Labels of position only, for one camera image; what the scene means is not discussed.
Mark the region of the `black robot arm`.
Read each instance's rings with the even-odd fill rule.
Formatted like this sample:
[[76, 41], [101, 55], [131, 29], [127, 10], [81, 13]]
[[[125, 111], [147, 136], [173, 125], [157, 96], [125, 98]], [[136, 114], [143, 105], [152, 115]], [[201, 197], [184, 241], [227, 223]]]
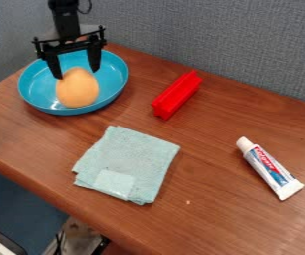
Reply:
[[80, 0], [48, 0], [52, 11], [54, 27], [42, 38], [34, 37], [37, 58], [41, 59], [50, 70], [53, 77], [62, 79], [58, 56], [76, 51], [86, 51], [88, 64], [92, 72], [100, 68], [101, 51], [107, 45], [105, 27], [103, 25], [85, 25], [80, 23], [78, 15], [88, 14], [78, 8]]

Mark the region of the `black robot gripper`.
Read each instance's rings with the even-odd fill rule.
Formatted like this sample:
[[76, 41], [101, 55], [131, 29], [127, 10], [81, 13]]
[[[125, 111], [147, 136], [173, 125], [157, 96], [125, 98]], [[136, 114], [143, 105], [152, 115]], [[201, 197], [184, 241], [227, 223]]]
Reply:
[[107, 44], [104, 32], [105, 27], [103, 25], [81, 24], [76, 12], [53, 14], [52, 29], [42, 36], [34, 37], [32, 43], [37, 57], [45, 59], [56, 79], [62, 79], [57, 56], [60, 54], [85, 50], [92, 72], [100, 68], [101, 49]]

